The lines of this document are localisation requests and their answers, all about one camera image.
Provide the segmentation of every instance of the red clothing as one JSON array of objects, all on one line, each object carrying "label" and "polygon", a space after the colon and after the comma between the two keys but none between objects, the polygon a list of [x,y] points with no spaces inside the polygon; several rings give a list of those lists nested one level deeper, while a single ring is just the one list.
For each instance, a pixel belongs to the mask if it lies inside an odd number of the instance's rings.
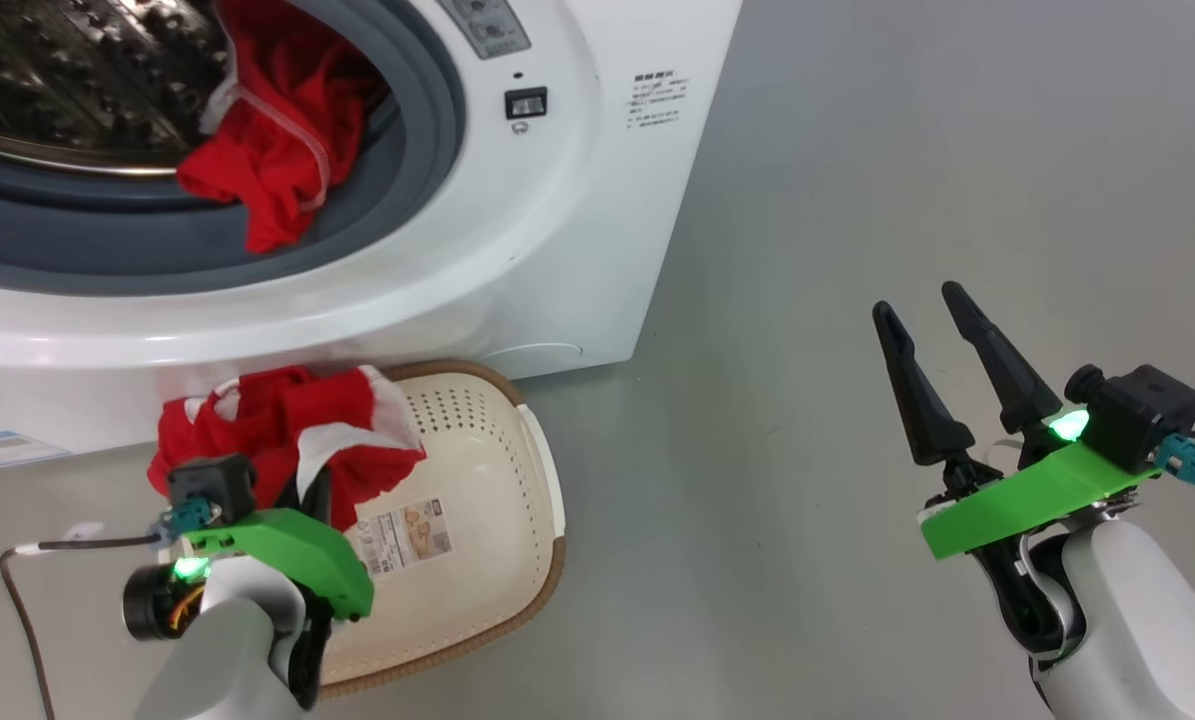
[{"label": "red clothing", "polygon": [[243,375],[206,398],[167,402],[149,482],[168,496],[166,476],[178,464],[232,453],[255,466],[261,509],[271,507],[293,478],[312,482],[327,464],[337,530],[356,523],[358,503],[397,487],[427,457],[405,393],[369,367],[326,379],[282,368]]},{"label": "red clothing", "polygon": [[217,133],[178,168],[191,195],[245,202],[246,250],[294,245],[347,180],[358,155],[364,104],[384,79],[331,27],[276,0],[217,0],[235,85],[212,101],[227,113]]}]

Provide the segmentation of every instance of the basket label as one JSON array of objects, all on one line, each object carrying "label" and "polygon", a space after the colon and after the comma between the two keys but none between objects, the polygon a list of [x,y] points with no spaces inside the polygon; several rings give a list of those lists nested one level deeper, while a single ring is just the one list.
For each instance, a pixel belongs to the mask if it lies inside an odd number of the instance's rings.
[{"label": "basket label", "polygon": [[387,578],[454,550],[441,498],[358,521],[358,556],[370,578]]}]

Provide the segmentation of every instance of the green led light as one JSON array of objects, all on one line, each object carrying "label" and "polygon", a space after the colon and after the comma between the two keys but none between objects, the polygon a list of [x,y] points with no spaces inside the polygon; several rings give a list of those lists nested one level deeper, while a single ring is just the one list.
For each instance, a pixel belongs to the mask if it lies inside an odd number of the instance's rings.
[{"label": "green led light", "polygon": [[1090,413],[1085,410],[1073,410],[1072,413],[1050,420],[1050,431],[1067,442],[1077,442],[1089,421]]},{"label": "green led light", "polygon": [[210,559],[208,556],[180,556],[174,561],[174,577],[182,580],[207,578],[210,574]]}]

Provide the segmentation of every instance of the beige plastic basket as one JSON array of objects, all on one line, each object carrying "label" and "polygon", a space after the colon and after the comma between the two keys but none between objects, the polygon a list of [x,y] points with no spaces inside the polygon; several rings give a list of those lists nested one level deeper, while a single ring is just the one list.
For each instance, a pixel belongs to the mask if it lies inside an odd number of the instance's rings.
[{"label": "beige plastic basket", "polygon": [[[436,500],[433,527],[445,539],[436,555],[373,576],[370,617],[342,626],[329,642],[326,699],[418,673],[528,623],[565,561],[566,521],[549,443],[511,383],[460,361],[385,375],[410,398],[428,460],[391,493],[358,505],[358,528],[345,535],[379,573],[379,553],[363,550],[363,536],[374,533],[378,547],[381,529],[396,527],[388,518]],[[370,524],[375,518],[382,524]],[[433,537],[415,539],[415,547],[433,548]]]}]

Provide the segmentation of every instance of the red and white striped fabric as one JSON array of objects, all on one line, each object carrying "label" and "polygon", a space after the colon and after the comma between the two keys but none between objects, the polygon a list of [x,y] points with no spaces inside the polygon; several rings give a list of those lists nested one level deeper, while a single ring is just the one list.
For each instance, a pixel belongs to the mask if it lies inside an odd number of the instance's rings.
[{"label": "red and white striped fabric", "polygon": [[255,466],[259,507],[270,507],[292,478],[304,498],[329,464],[338,530],[356,523],[358,503],[397,487],[427,457],[405,393],[369,365],[325,379],[292,365],[167,402],[149,482],[167,496],[166,475],[178,464],[232,453]]}]

